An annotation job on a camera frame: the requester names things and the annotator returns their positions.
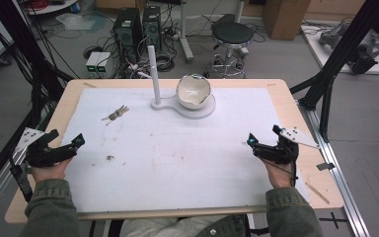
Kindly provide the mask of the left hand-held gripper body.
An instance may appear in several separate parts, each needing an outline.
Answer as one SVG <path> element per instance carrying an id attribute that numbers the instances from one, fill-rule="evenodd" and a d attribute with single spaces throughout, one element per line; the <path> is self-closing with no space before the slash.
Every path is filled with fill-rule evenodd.
<path id="1" fill-rule="evenodd" d="M 45 132 L 43 131 L 26 127 L 15 148 L 16 152 L 27 149 L 26 160 L 30 166 L 38 168 L 52 167 L 77 155 L 77 152 L 63 151 L 62 146 L 51 148 L 48 145 L 39 145 L 38 140 L 44 134 Z"/>

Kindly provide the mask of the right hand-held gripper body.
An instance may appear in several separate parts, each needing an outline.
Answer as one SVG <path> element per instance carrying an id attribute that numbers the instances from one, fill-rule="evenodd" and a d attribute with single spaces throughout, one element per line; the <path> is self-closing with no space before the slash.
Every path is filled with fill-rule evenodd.
<path id="1" fill-rule="evenodd" d="M 258 158 L 266 159 L 276 164 L 289 164 L 297 160 L 300 144 L 316 149 L 320 148 L 318 143 L 297 127 L 282 127 L 281 134 L 283 138 L 278 138 L 274 146 L 264 144 L 264 150 L 253 151 L 253 154 Z"/>

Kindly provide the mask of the small metal clip pieces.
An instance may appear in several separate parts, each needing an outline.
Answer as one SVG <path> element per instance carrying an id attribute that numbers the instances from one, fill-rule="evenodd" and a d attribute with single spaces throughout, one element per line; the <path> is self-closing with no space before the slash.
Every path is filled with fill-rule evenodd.
<path id="1" fill-rule="evenodd" d="M 105 120 L 107 122 L 107 124 L 110 124 L 111 122 L 113 122 L 117 118 L 122 117 L 128 111 L 129 111 L 129 107 L 122 105 L 119 109 L 115 110 L 113 113 L 111 113 L 108 116 L 106 116 L 105 118 L 103 118 L 103 120 Z"/>

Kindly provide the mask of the white eggshell-shaped ceramic bowl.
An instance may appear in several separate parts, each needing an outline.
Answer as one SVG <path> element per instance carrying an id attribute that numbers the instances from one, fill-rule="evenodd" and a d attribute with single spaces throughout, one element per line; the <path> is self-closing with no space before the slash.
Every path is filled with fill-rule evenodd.
<path id="1" fill-rule="evenodd" d="M 182 106 L 198 110 L 206 106 L 211 95 L 211 86 L 202 75 L 185 75 L 178 83 L 176 95 Z"/>

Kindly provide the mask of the person's left hand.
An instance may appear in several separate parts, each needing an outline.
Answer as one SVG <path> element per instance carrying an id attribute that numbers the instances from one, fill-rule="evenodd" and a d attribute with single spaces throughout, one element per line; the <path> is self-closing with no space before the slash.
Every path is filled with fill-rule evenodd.
<path id="1" fill-rule="evenodd" d="M 65 178 L 65 170 L 68 167 L 72 158 L 64 160 L 52 167 L 32 167 L 32 175 L 36 183 L 45 180 L 63 180 Z"/>

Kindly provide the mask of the thin wooden stick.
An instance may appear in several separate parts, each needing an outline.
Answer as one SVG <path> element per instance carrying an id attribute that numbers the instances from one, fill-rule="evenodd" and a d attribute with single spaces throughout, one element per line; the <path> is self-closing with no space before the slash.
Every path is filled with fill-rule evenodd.
<path id="1" fill-rule="evenodd" d="M 311 184 L 308 182 L 305 182 L 305 185 L 314 193 L 316 194 L 322 201 L 324 201 L 326 204 L 330 204 L 330 201 L 322 194 L 320 193 L 316 188 L 314 188 Z"/>

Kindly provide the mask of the white foam mat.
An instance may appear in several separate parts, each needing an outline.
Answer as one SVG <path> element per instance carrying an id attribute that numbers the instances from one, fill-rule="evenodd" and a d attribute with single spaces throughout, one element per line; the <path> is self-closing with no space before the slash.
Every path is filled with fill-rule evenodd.
<path id="1" fill-rule="evenodd" d="M 207 118 L 155 111 L 151 89 L 86 89 L 63 137 L 85 144 L 66 170 L 81 213 L 265 204 L 267 171 L 247 144 L 275 145 L 279 118 L 264 88 L 216 88 Z M 107 124 L 122 105 L 129 111 Z"/>

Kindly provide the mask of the white power supply box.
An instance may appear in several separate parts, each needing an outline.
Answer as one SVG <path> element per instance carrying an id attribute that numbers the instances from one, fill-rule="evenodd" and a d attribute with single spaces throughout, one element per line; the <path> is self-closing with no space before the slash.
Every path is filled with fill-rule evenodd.
<path id="1" fill-rule="evenodd" d="M 112 72 L 112 59 L 109 52 L 101 52 L 96 62 L 96 71 L 99 78 L 108 78 Z"/>
<path id="2" fill-rule="evenodd" d="M 100 55 L 101 54 L 99 52 L 94 51 L 90 54 L 86 62 L 86 68 L 91 78 L 95 78 L 97 76 L 97 64 L 99 62 Z"/>

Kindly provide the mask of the white stand with pole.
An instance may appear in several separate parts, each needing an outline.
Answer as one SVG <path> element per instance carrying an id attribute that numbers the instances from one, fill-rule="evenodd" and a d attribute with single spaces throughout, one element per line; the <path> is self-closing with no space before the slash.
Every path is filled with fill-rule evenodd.
<path id="1" fill-rule="evenodd" d="M 179 115 L 187 119 L 204 119 L 210 116 L 214 112 L 216 102 L 215 102 L 214 96 L 212 95 L 212 92 L 209 97 L 209 100 L 206 103 L 206 106 L 198 110 L 187 109 L 179 103 L 178 97 L 176 95 L 176 89 L 178 85 L 176 86 L 174 96 L 169 97 L 169 98 L 162 98 L 160 95 L 160 84 L 159 84 L 159 78 L 158 78 L 155 47 L 153 45 L 149 45 L 147 47 L 147 50 L 148 50 L 149 62 L 150 62 L 149 78 L 152 80 L 154 95 L 155 95 L 155 98 L 151 102 L 151 107 L 154 110 L 157 110 L 157 111 L 173 110 L 177 112 Z"/>

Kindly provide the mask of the person's lap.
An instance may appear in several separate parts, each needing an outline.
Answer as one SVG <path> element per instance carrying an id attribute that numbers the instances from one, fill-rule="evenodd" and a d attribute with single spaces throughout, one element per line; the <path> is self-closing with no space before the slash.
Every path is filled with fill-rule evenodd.
<path id="1" fill-rule="evenodd" d="M 245 215 L 127 219 L 119 237 L 246 237 Z"/>

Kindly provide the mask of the white board with grey devices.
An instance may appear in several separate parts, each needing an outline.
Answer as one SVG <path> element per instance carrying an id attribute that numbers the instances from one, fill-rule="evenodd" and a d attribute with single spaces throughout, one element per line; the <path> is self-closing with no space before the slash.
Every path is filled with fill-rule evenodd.
<path id="1" fill-rule="evenodd" d="M 348 24 L 341 22 L 332 28 L 302 25 L 301 30 L 319 65 L 323 67 L 335 50 Z M 379 39 L 367 33 L 341 73 L 379 75 Z"/>

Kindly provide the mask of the large black computer tower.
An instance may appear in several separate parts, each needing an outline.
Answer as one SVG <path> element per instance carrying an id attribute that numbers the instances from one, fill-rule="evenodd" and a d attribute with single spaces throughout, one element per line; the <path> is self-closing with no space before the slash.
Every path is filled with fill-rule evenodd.
<path id="1" fill-rule="evenodd" d="M 138 45 L 143 40 L 139 9 L 121 8 L 115 20 L 113 31 L 120 53 L 129 62 L 139 62 Z"/>

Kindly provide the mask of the grey metal stand leg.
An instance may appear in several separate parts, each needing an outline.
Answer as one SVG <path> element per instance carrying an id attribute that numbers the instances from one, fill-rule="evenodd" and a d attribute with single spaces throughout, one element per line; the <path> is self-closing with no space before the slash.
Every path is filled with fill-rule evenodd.
<path id="1" fill-rule="evenodd" d="M 181 29 L 179 31 L 179 40 L 182 46 L 182 49 L 185 54 L 185 60 L 187 64 L 190 64 L 193 62 L 193 53 L 190 48 L 190 44 L 187 39 L 187 0 L 180 0 L 180 8 L 181 8 L 181 13 L 180 13 L 180 24 L 181 24 Z"/>

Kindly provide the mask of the small black computer tower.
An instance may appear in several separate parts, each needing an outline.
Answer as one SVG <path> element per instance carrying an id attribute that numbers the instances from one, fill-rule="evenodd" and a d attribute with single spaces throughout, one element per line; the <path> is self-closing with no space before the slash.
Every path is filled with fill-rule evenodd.
<path id="1" fill-rule="evenodd" d="M 143 12 L 143 33 L 148 45 L 154 45 L 156 51 L 162 50 L 161 14 L 159 6 L 146 6 Z"/>

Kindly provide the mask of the silver aluminium rail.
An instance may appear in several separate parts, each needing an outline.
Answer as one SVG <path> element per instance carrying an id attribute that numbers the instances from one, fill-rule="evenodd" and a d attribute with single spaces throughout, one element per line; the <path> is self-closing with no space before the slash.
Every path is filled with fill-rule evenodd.
<path id="1" fill-rule="evenodd" d="M 355 203 L 353 195 L 349 189 L 347 181 L 341 170 L 341 166 L 338 162 L 336 154 L 329 142 L 326 142 L 324 136 L 319 131 L 320 119 L 318 114 L 315 111 L 308 111 L 303 108 L 299 103 L 297 103 L 303 118 L 310 131 L 312 132 L 315 140 L 320 146 L 320 151 L 322 153 L 323 159 L 328 164 L 333 164 L 334 168 L 330 168 L 329 172 L 332 177 L 335 179 L 335 183 L 341 193 L 343 199 L 343 210 L 347 217 L 347 223 L 351 227 L 354 237 L 370 237 L 367 226 L 364 222 L 364 219 L 361 216 L 361 213 L 358 209 L 358 206 Z"/>

